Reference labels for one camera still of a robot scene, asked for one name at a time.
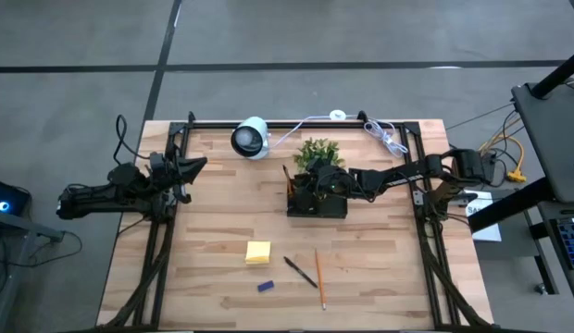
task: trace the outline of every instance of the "concrete floor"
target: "concrete floor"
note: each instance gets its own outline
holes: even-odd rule
[[[0,0],[0,66],[154,65],[172,0]],[[574,53],[567,0],[184,1],[168,62],[550,60]],[[551,68],[384,69],[166,73],[155,119],[300,118],[334,108],[382,118],[442,118],[447,125],[508,103],[510,88]],[[114,121],[137,142],[153,73],[0,74],[0,179],[31,191],[32,218],[76,232],[83,252],[30,269],[9,330],[91,327],[119,215],[61,221],[67,183],[100,184],[114,166]],[[478,148],[510,110],[453,129]],[[525,131],[523,171],[543,173]],[[67,253],[66,240],[46,256]],[[481,260],[495,322],[574,332],[574,302],[555,255],[560,295],[540,297],[533,260]]]

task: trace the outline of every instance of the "blue eraser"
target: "blue eraser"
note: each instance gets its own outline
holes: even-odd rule
[[[258,292],[269,290],[271,288],[275,288],[275,284],[272,282],[272,280],[258,285]]]

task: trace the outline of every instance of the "wooden table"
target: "wooden table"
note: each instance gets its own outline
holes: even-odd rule
[[[426,154],[448,150],[441,120],[419,123]],[[168,124],[145,124],[140,154],[164,150]],[[271,142],[286,131],[272,130]],[[176,218],[160,329],[432,327],[407,186],[388,190],[375,203],[349,200],[345,220],[285,215],[286,181],[281,166],[296,173],[292,155],[310,137],[337,141],[346,167],[386,169],[403,164],[402,159],[360,129],[301,129],[259,161],[237,155],[230,136],[229,129],[191,133],[188,157],[206,156],[209,161],[194,185],[186,187],[193,202],[181,204]],[[415,144],[410,145],[417,159]],[[139,218],[127,214],[120,227]],[[98,324],[112,318],[137,286],[148,230],[145,222],[118,239]],[[443,237],[454,283],[479,315],[492,322],[468,226],[445,221]],[[269,265],[244,264],[248,241],[272,241]],[[314,248],[323,266],[325,312],[318,290],[282,259],[288,256],[316,279]],[[275,288],[259,293],[256,286],[269,280]],[[438,289],[444,322],[449,322],[443,289]],[[147,304],[145,321],[151,314],[149,298]]]

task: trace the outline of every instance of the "security camera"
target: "security camera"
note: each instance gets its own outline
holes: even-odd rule
[[[243,157],[257,160],[268,154],[268,127],[261,117],[249,117],[231,135],[231,147]]]

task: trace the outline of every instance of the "potted plant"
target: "potted plant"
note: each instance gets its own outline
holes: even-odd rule
[[[315,157],[328,158],[329,152],[333,153],[331,164],[340,167],[344,160],[339,158],[338,145],[338,142],[328,142],[328,139],[312,140],[312,138],[309,138],[309,140],[304,142],[303,147],[297,149],[300,154],[293,156],[293,160],[297,164],[297,169],[299,172],[305,172],[309,161]]]

